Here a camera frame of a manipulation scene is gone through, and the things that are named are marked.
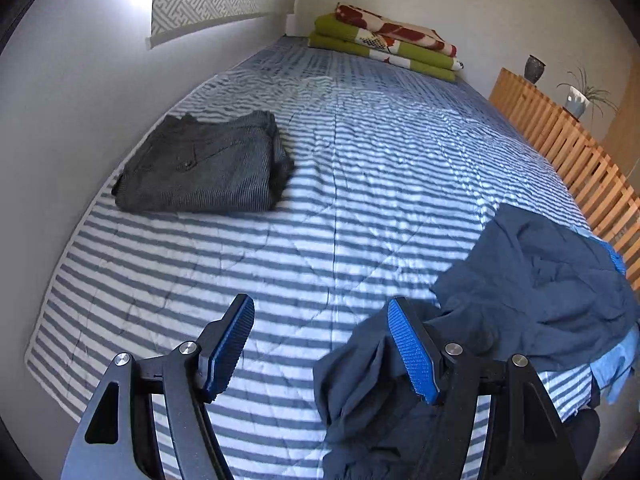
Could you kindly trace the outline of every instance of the dark blue cloth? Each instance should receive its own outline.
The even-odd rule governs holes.
[[[606,248],[508,204],[432,290],[443,317],[484,333],[487,355],[505,360],[517,348],[538,372],[594,362],[640,316]]]
[[[602,245],[607,250],[607,252],[609,253],[609,256],[611,257],[611,261],[613,262],[614,266],[616,267],[616,270],[620,274],[622,274],[623,276],[626,276],[625,261],[624,261],[623,257],[620,256],[620,254],[618,254],[616,252],[616,250],[611,246],[611,244],[609,244],[608,242],[604,241],[602,238],[598,238],[591,231],[589,231],[589,230],[587,230],[587,229],[585,229],[583,227],[572,226],[571,229],[572,229],[572,231],[575,231],[579,235],[585,236],[587,238],[593,238],[600,245]]]

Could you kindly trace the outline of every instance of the wooden slat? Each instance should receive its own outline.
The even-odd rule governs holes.
[[[540,138],[540,134],[544,130],[547,122],[550,121],[550,118],[555,113],[555,111],[556,111],[556,107],[554,106],[554,104],[551,103],[550,101],[547,101],[543,107],[542,115],[540,115],[538,122],[530,129],[528,139],[529,139],[529,143],[532,146],[535,146],[536,143],[538,142],[538,139]]]
[[[575,186],[583,182],[586,175],[596,167],[600,155],[593,148],[586,148],[575,161],[573,167],[562,178],[569,192],[575,195]]]
[[[587,224],[595,228],[598,225],[598,220],[607,211],[612,211],[615,203],[614,201],[618,197],[618,194],[620,193],[620,190],[622,189],[622,186],[624,186],[624,184],[624,180],[622,180],[621,178],[613,179],[613,187],[611,188],[609,193],[607,193],[606,197],[604,197],[602,202],[598,204],[597,208],[594,209],[593,213],[589,215],[589,217],[587,218]]]
[[[613,249],[619,253],[622,248],[627,245],[630,241],[631,238],[634,237],[634,235],[638,232],[638,227],[640,226],[640,223],[635,222],[629,229],[627,229],[625,231],[625,233],[620,237],[620,240],[618,240],[614,245],[613,245]]]
[[[522,89],[522,96],[518,101],[518,106],[514,110],[511,123],[520,133],[524,131],[524,126],[530,120],[532,113],[536,109],[536,89],[525,87]]]
[[[602,193],[603,186],[603,178],[604,180],[608,180],[611,182],[614,174],[611,174],[609,171],[609,165],[604,158],[600,159],[600,163],[596,168],[596,171],[593,172],[591,178],[587,180],[584,187],[580,190],[580,193],[575,197],[575,203],[580,207],[581,211],[584,213],[588,206],[593,204],[593,197]]]
[[[574,198],[576,198],[576,194],[579,192],[580,186],[582,186],[585,183],[588,176],[593,174],[593,171],[595,170],[596,166],[599,165],[601,162],[604,163],[604,160],[601,157],[600,152],[598,150],[594,150],[593,156],[589,159],[589,161],[587,162],[587,165],[576,177],[574,182],[571,184],[571,187],[569,188],[569,193],[571,193],[571,195]]]
[[[505,70],[504,74],[501,77],[500,84],[502,86],[502,91],[496,97],[496,101],[494,104],[495,107],[498,108],[498,110],[500,110],[504,115],[505,102],[509,98],[509,95],[511,95],[511,92],[513,91],[515,85],[515,78],[513,74]]]
[[[546,154],[558,139],[558,135],[560,135],[560,132],[564,128],[566,122],[567,116],[561,114],[560,117],[558,117],[556,124],[554,124],[553,129],[549,132],[544,144],[540,146],[540,149],[538,150],[540,152],[540,155],[543,155],[546,158]]]
[[[566,123],[562,127],[562,131],[558,134],[556,142],[551,146],[551,149],[546,154],[546,160],[548,160],[554,167],[554,170],[558,170],[560,164],[566,157],[566,153],[574,145],[575,139],[578,136],[578,130],[571,123]]]
[[[556,127],[556,123],[560,119],[560,115],[561,114],[560,110],[558,110],[558,107],[551,108],[551,115],[549,115],[546,123],[542,126],[542,129],[540,130],[536,138],[536,142],[533,145],[537,152],[540,152],[540,148],[542,148],[542,145],[547,140],[549,133],[551,133],[551,131]]]
[[[609,227],[609,225],[616,219],[616,217],[622,213],[625,206],[627,211],[620,217],[620,220],[612,227],[611,231],[604,235],[605,241],[609,242],[616,234],[618,234],[622,228],[626,225],[631,217],[638,211],[638,207],[631,200],[634,194],[634,190],[631,186],[626,186],[626,189],[622,192],[622,197],[618,199],[616,204],[611,208],[611,211],[602,219],[597,227],[593,230],[593,234],[602,238],[603,232]]]
[[[513,109],[515,108],[515,105],[520,98],[520,93],[522,92],[523,86],[524,85],[516,79],[513,86],[511,87],[510,94],[507,96],[507,99],[504,102],[504,112],[502,113],[507,119],[511,117],[511,113],[513,112]]]
[[[524,78],[502,69],[490,101],[551,163],[594,233],[613,244],[640,290],[640,198],[591,137],[566,110]]]
[[[630,262],[631,258],[636,256],[636,254],[640,251],[640,238],[635,241],[635,243],[622,255],[622,259],[625,263]],[[640,258],[638,258],[627,270],[626,276],[628,278],[632,278],[636,275],[636,272],[640,270]]]
[[[542,98],[538,99],[538,104],[536,105],[536,111],[533,113],[531,120],[529,121],[529,123],[527,123],[524,126],[522,131],[522,135],[529,142],[532,141],[532,134],[535,131],[538,123],[542,120],[542,116],[544,115],[547,108],[550,109],[551,104],[548,102],[548,100],[545,99],[545,96],[542,96]]]
[[[496,108],[498,107],[497,103],[500,100],[500,95],[502,94],[502,92],[504,92],[504,80],[506,77],[507,69],[503,68],[500,70],[498,79],[495,80],[494,88],[491,90],[491,95],[489,96],[489,102]]]
[[[584,135],[578,135],[575,144],[572,146],[571,150],[569,150],[566,158],[558,168],[558,176],[564,181],[565,184],[567,183],[565,177],[569,173],[569,170],[571,170],[571,168],[574,167],[575,164],[578,164],[580,156],[584,154],[585,162],[587,160],[587,157],[589,156],[589,150],[584,146],[585,140],[586,138],[584,137]]]

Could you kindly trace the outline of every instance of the bolt head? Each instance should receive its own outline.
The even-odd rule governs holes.
[[[521,354],[514,355],[511,360],[513,361],[513,364],[520,368],[524,368],[529,364],[529,360]]]
[[[116,366],[124,366],[129,361],[131,361],[131,356],[126,352],[118,354],[113,358],[113,362],[116,363]]]
[[[180,345],[180,353],[182,355],[193,354],[198,349],[198,345],[193,341],[185,341]]]
[[[444,347],[444,351],[449,355],[460,355],[462,354],[462,346],[460,346],[458,343],[448,343]]]

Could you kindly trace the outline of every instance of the floral blanket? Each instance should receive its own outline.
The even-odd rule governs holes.
[[[445,56],[455,57],[458,51],[455,46],[444,41],[432,28],[395,22],[359,7],[338,3],[335,9],[335,17],[343,23],[365,28],[394,40],[423,46],[429,50],[440,52]]]
[[[335,14],[326,14],[316,19],[316,32],[328,38],[351,41],[369,48],[374,48],[386,54],[396,54],[400,57],[419,61],[431,66],[446,68],[447,70],[461,70],[462,63],[455,57],[445,56],[428,48],[417,46],[406,41],[394,40],[371,32],[366,28],[358,28],[339,21]]]
[[[357,43],[352,43],[351,41],[322,36],[317,32],[312,32],[309,35],[309,46],[311,48],[324,48],[325,50],[335,50],[336,52],[346,52],[347,54],[354,54],[356,56],[369,57],[371,59],[382,61],[383,63],[408,68],[414,72],[420,72],[421,74],[437,77],[438,79],[443,79],[444,81],[449,81],[451,83],[456,80],[456,74],[452,70],[427,65],[416,61],[415,59],[394,56],[393,54],[382,52]]]

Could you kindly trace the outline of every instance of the blue and white striped quilt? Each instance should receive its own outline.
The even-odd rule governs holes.
[[[79,419],[121,350],[146,358],[194,339],[238,292],[256,320],[209,413],[236,478],[317,479],[326,449],[312,365],[388,298],[432,298],[498,204],[587,228],[546,160],[470,86],[283,38],[170,111],[226,121],[276,116],[296,170],[272,212],[132,215],[116,170],[60,260],[26,365]],[[543,373],[562,418],[590,396],[588,365]],[[478,473],[479,399],[465,477]],[[161,456],[179,477],[162,399]]]

